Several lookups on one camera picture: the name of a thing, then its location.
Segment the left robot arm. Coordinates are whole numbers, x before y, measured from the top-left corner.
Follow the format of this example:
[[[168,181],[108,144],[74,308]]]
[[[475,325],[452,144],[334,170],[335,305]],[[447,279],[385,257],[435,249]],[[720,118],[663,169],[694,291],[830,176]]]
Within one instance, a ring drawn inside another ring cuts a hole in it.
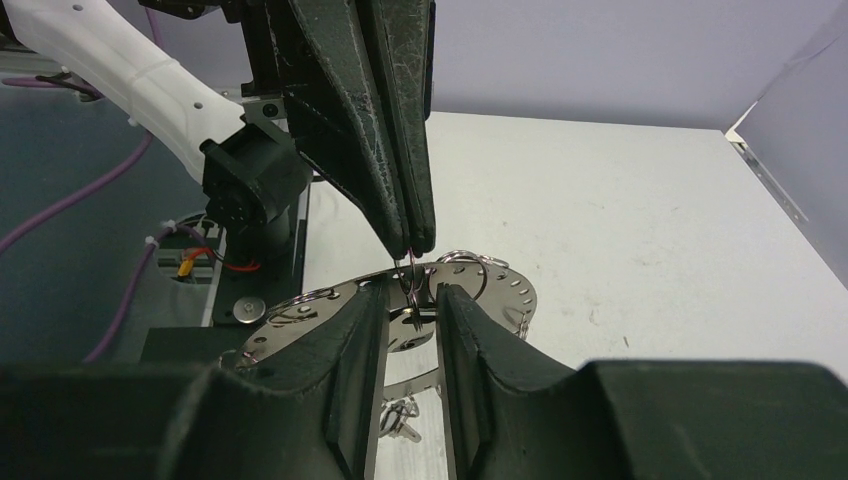
[[[1,30],[79,74],[157,137],[231,233],[258,230],[312,172],[365,216],[389,255],[430,252],[436,218],[426,121],[431,1],[155,1],[240,25],[243,99],[199,80],[105,1],[5,1]]]

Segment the metal disc keyring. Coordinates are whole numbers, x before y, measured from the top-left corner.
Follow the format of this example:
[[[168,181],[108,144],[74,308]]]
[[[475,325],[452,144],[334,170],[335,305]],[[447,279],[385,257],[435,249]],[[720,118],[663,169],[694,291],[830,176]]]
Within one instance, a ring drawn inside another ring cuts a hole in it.
[[[453,286],[460,300],[447,311],[452,329],[477,338],[500,361],[532,352],[532,284],[501,260],[456,250],[269,307],[241,346],[220,355],[219,366],[246,390],[298,408],[358,409],[419,393],[436,385],[437,369],[385,386],[385,360],[434,337],[444,310],[441,286]]]

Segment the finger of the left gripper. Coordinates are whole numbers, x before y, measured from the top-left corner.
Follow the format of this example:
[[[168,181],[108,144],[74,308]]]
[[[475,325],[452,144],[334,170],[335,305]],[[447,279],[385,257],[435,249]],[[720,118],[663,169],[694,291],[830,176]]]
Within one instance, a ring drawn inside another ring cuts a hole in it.
[[[435,246],[436,220],[426,120],[431,113],[436,3],[359,1],[360,27],[393,149],[400,253]]]
[[[271,1],[288,125],[308,162],[365,216],[394,259],[411,247],[371,2]]]

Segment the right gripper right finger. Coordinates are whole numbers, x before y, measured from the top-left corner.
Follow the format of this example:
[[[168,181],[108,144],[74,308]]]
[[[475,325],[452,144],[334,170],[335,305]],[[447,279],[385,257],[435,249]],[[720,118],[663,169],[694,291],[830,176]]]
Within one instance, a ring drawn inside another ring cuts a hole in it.
[[[453,479],[843,479],[847,388],[801,362],[601,360],[578,369],[437,290]]]

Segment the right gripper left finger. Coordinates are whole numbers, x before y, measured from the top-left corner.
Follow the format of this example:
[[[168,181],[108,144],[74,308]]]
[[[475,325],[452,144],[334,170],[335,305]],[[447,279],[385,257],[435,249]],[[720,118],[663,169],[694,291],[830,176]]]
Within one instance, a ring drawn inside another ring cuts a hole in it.
[[[250,366],[11,365],[5,479],[370,479],[389,326],[373,283]]]

